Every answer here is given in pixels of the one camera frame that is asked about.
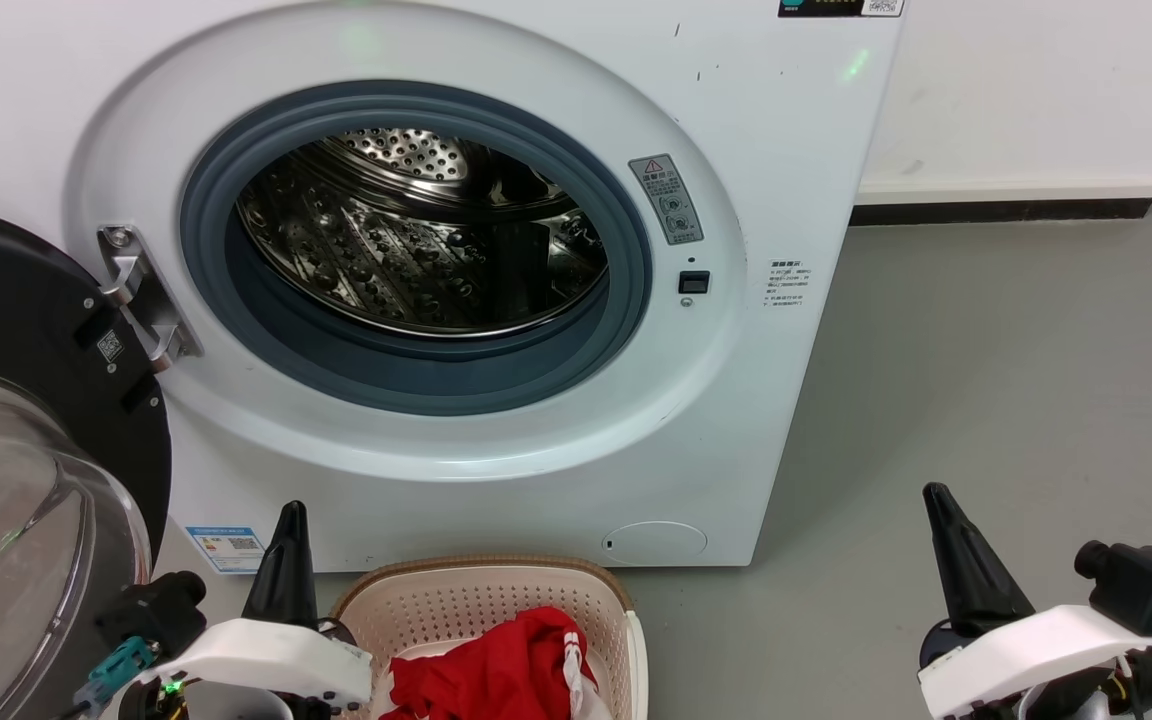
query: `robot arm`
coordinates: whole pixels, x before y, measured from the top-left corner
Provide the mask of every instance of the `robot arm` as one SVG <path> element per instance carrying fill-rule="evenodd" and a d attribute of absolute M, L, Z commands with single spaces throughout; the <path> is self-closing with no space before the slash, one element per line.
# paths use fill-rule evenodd
<path fill-rule="evenodd" d="M 68 717 L 100 717 L 128 683 L 119 720 L 319 720 L 371 700 L 371 655 L 317 617 L 301 502 L 283 507 L 242 617 L 207 628 L 204 594 L 192 573 L 126 589 L 96 620 L 118 647 Z"/>
<path fill-rule="evenodd" d="M 950 491 L 923 490 L 948 620 L 919 650 L 935 720 L 1092 720 L 1152 708 L 1152 547 L 1089 543 L 1089 606 L 1034 612 Z"/>

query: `metal hinge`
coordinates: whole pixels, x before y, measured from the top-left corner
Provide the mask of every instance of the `metal hinge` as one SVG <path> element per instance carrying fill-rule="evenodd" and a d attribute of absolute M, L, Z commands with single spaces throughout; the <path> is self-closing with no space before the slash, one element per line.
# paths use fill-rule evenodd
<path fill-rule="evenodd" d="M 150 354 L 156 373 L 172 366 L 182 355 L 202 356 L 202 348 L 173 304 L 154 264 L 131 225 L 103 225 L 100 255 L 113 281 L 100 291 L 129 314 Z"/>

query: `stainless steel drum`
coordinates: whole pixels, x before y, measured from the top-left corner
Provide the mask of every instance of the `stainless steel drum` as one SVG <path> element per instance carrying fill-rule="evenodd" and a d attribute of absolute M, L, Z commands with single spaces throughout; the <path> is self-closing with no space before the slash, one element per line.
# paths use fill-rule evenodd
<path fill-rule="evenodd" d="M 562 188 L 479 143 L 372 128 L 252 179 L 238 218 L 285 281 L 357 323 L 493 338 L 547 323 L 607 272 Z"/>

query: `gray floor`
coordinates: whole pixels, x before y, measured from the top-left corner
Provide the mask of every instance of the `gray floor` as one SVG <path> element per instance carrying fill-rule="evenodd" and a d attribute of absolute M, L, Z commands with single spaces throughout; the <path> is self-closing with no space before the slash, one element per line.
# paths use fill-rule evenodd
<path fill-rule="evenodd" d="M 1152 211 L 847 234 L 753 566 L 620 574 L 652 717 L 925 717 L 929 480 L 1039 607 L 1087 599 L 1087 539 L 1152 543 Z M 202 563 L 173 535 L 161 568 Z M 206 577 L 237 614 L 242 579 Z"/>

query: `white basket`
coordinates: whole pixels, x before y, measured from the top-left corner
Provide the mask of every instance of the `white basket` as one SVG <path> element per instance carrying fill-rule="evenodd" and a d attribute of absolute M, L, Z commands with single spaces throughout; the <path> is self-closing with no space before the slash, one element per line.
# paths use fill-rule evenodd
<path fill-rule="evenodd" d="M 590 562 L 487 555 L 389 564 L 349 588 L 332 616 L 371 653 L 372 688 L 380 688 L 394 657 L 441 655 L 518 612 L 545 606 L 567 612 L 584 630 L 586 660 L 613 719 L 646 720 L 643 626 L 616 578 Z M 371 718 L 367 708 L 351 717 Z"/>

